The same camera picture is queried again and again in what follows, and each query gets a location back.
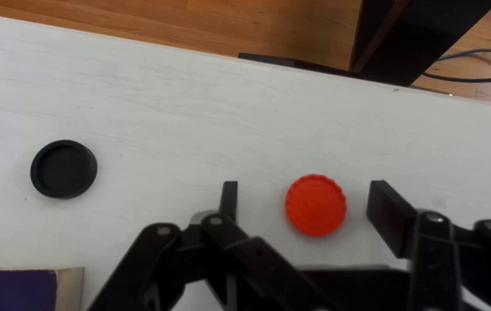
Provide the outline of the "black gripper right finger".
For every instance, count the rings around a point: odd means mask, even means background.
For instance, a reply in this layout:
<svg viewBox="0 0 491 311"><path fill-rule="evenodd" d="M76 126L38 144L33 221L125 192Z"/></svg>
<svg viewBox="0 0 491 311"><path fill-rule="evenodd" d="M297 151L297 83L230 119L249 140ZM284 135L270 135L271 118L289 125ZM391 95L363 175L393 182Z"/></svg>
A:
<svg viewBox="0 0 491 311"><path fill-rule="evenodd" d="M396 258L410 258L417 211L387 182L370 183L367 218Z"/></svg>

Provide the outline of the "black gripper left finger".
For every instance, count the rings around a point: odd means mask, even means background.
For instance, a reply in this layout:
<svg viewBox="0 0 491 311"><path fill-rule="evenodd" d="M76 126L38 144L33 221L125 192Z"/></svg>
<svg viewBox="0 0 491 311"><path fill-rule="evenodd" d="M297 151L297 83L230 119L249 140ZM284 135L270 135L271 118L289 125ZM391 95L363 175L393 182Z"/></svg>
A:
<svg viewBox="0 0 491 311"><path fill-rule="evenodd" d="M239 199L239 183L225 182L220 201L220 213L228 216L232 221L237 220L237 199Z"/></svg>

